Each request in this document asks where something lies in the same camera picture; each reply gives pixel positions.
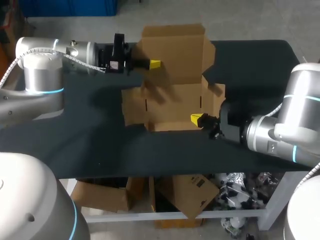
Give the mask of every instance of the cardboard box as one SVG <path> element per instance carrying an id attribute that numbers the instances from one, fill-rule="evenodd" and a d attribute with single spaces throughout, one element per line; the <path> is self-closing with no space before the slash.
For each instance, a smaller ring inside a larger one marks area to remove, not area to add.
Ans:
<path id="1" fill-rule="evenodd" d="M 149 177 L 149 194 L 151 200 L 151 208 L 153 212 L 179 212 L 161 193 L 155 190 L 155 179 Z M 205 220 L 198 219 L 165 219 L 155 220 L 154 226 L 157 229 L 171 229 L 171 228 L 197 228 L 200 227 Z"/>
<path id="2" fill-rule="evenodd" d="M 194 228 L 204 219 L 195 219 L 219 193 L 219 189 L 203 175 L 176 175 L 149 178 L 151 208 L 154 212 L 181 211 L 188 219 L 156 220 L 157 228 Z"/>
<path id="3" fill-rule="evenodd" d="M 18 1 L 11 0 L 4 21 L 0 23 L 0 43 L 10 61 L 15 59 L 18 39 L 28 36 L 29 30 Z"/>
<path id="4" fill-rule="evenodd" d="M 78 181 L 71 198 L 80 207 L 114 213 L 119 210 L 129 211 L 133 201 L 141 199 L 144 181 L 145 179 L 142 177 L 128 177 L 123 187 L 111 187 L 112 184 L 104 186 Z"/>
<path id="5" fill-rule="evenodd" d="M 215 51 L 201 24 L 146 26 L 132 56 L 161 60 L 161 67 L 141 69 L 142 86 L 122 91 L 125 124 L 144 124 L 149 131 L 197 130 L 191 114 L 218 117 L 225 86 L 209 85 L 203 76 Z"/>

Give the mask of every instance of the concrete floor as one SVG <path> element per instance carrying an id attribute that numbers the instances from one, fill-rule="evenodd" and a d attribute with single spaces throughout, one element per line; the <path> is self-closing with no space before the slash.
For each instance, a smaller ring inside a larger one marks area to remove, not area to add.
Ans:
<path id="1" fill-rule="evenodd" d="M 145 25 L 202 23 L 211 40 L 282 39 L 301 62 L 320 58 L 319 0 L 121 0 L 114 17 L 29 18 L 35 36 L 111 43 L 137 42 Z M 152 222 L 90 224 L 92 240 L 230 239 L 218 220 L 195 229 L 155 229 Z M 257 234 L 252 220 L 245 232 Z M 283 239 L 283 215 L 261 240 Z"/>

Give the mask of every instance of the cardboard box under table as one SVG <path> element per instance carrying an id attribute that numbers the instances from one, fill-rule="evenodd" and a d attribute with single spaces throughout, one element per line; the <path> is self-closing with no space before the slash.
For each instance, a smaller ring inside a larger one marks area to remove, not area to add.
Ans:
<path id="1" fill-rule="evenodd" d="M 175 175 L 149 178 L 151 208 L 154 212 L 181 211 L 188 219 L 155 220 L 156 228 L 195 228 L 204 219 L 196 218 L 219 193 L 203 175 Z"/>
<path id="2" fill-rule="evenodd" d="M 215 51 L 201 24 L 146 26 L 132 56 L 160 60 L 161 67 L 141 69 L 143 84 L 122 91 L 125 124 L 144 124 L 149 131 L 196 130 L 191 114 L 219 116 L 225 86 L 209 85 L 203 76 Z"/>
<path id="3" fill-rule="evenodd" d="M 145 179 L 143 177 L 77 179 L 71 198 L 79 207 L 100 209 L 116 213 L 129 211 L 133 201 L 140 200 Z"/>

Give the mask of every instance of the cardboard sheet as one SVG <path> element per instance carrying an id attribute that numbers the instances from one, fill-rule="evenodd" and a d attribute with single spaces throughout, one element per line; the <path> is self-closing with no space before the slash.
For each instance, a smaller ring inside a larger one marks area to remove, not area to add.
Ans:
<path id="1" fill-rule="evenodd" d="M 209 85 L 202 75 L 215 51 L 201 24 L 146 26 L 132 55 L 160 60 L 161 67 L 142 69 L 142 86 L 122 91 L 125 124 L 144 124 L 149 131 L 196 130 L 191 114 L 219 116 L 225 86 Z"/>

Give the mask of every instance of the black tabletop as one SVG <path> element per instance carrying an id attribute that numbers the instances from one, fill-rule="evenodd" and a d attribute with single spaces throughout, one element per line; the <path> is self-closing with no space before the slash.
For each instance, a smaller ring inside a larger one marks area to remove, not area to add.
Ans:
<path id="1" fill-rule="evenodd" d="M 248 101 L 257 114 L 282 99 L 290 72 L 299 64 L 282 40 L 213 41 L 216 59 L 205 73 L 226 85 L 230 101 Z M 57 178 L 165 176 L 226 172 L 305 171 L 308 167 L 249 151 L 202 131 L 147 132 L 124 126 L 121 89 L 139 86 L 132 73 L 65 75 L 61 116 L 0 130 L 0 151 L 34 156 Z M 23 80 L 19 88 L 23 89 Z"/>

